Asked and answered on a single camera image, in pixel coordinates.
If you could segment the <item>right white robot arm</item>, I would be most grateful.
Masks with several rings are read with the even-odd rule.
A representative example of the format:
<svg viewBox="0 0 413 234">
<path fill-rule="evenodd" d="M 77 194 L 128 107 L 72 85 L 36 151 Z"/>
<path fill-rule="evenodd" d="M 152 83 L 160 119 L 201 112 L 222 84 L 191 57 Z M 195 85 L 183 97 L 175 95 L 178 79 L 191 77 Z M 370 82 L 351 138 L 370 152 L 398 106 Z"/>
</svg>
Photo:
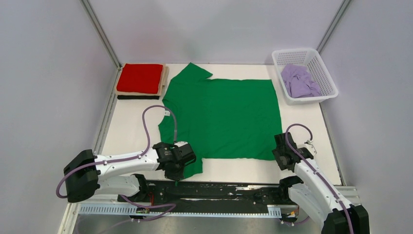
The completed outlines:
<svg viewBox="0 0 413 234">
<path fill-rule="evenodd" d="M 316 163 L 317 154 L 308 140 L 297 145 L 290 132 L 274 136 L 272 150 L 281 170 L 293 176 L 280 180 L 278 197 L 283 203 L 296 203 L 323 234 L 368 234 L 369 214 L 361 205 L 355 205 L 326 178 Z"/>
</svg>

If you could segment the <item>green t shirt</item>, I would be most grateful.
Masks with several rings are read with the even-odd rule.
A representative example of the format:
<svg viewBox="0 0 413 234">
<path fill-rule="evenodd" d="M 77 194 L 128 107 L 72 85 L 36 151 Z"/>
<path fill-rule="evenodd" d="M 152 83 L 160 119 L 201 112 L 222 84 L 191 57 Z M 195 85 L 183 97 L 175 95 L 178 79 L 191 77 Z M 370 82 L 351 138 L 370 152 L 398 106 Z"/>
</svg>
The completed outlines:
<svg viewBox="0 0 413 234">
<path fill-rule="evenodd" d="M 159 124 L 161 140 L 188 142 L 196 155 L 184 178 L 202 173 L 204 159 L 274 159 L 282 119 L 271 80 L 214 79 L 189 63 L 171 79 L 162 102 L 173 116 Z"/>
</svg>

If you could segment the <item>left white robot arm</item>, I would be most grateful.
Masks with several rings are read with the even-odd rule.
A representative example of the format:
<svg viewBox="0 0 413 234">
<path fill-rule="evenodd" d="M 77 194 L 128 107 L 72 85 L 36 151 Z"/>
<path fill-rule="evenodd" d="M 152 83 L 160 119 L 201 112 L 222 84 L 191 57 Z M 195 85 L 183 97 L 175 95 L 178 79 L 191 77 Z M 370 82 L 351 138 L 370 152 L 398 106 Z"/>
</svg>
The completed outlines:
<svg viewBox="0 0 413 234">
<path fill-rule="evenodd" d="M 63 169 L 66 198 L 77 203 L 94 195 L 124 195 L 137 201 L 149 196 L 141 172 L 163 171 L 167 179 L 180 181 L 184 168 L 196 161 L 191 145 L 159 142 L 143 151 L 120 155 L 95 155 L 91 149 L 81 151 Z"/>
</svg>

